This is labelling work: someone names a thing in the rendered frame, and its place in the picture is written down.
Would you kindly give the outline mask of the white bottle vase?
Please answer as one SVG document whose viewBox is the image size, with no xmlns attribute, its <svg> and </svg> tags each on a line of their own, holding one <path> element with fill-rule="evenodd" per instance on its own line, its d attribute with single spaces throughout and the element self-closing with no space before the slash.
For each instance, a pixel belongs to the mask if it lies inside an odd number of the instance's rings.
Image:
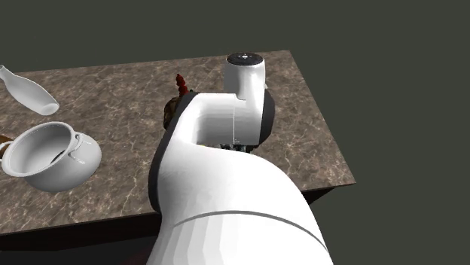
<svg viewBox="0 0 470 265">
<path fill-rule="evenodd" d="M 4 65 L 0 65 L 0 79 L 11 96 L 28 109 L 43 116 L 59 110 L 60 104 L 46 89 L 28 78 L 14 74 Z"/>
</svg>

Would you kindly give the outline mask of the brown rooster figure red comb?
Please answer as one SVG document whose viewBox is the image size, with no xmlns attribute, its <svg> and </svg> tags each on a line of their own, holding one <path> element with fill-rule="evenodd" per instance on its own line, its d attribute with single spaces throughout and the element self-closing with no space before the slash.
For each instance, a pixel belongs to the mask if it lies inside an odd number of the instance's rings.
<svg viewBox="0 0 470 265">
<path fill-rule="evenodd" d="M 169 100 L 164 107 L 163 128 L 165 130 L 167 130 L 172 118 L 174 117 L 175 111 L 179 106 L 182 97 L 192 92 L 192 90 L 187 88 L 185 79 L 180 74 L 176 75 L 175 81 L 178 87 L 179 95 L 177 97 L 171 98 L 171 100 Z"/>
</svg>

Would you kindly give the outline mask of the brown marble table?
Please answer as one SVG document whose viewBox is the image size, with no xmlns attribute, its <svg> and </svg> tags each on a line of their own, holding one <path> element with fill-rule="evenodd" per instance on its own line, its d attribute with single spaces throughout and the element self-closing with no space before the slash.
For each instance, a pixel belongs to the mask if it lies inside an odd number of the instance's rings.
<svg viewBox="0 0 470 265">
<path fill-rule="evenodd" d="M 308 202 L 349 184 L 351 173 L 295 60 L 264 53 L 276 115 L 255 154 L 283 170 Z M 73 190 L 45 193 L 0 168 L 0 251 L 62 250 L 157 234 L 148 172 L 163 136 L 163 109 L 178 91 L 219 92 L 223 56 L 28 72 L 60 103 L 50 116 L 93 137 L 102 149 L 96 173 Z"/>
</svg>

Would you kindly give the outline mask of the white two-handled pot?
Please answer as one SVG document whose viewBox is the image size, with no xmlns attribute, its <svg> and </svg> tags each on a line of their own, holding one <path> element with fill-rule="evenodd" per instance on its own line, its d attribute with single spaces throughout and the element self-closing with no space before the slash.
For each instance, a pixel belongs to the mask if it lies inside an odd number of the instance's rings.
<svg viewBox="0 0 470 265">
<path fill-rule="evenodd" d="M 34 126 L 0 143 L 2 170 L 49 193 L 71 190 L 87 181 L 102 159 L 99 144 L 63 122 Z"/>
</svg>

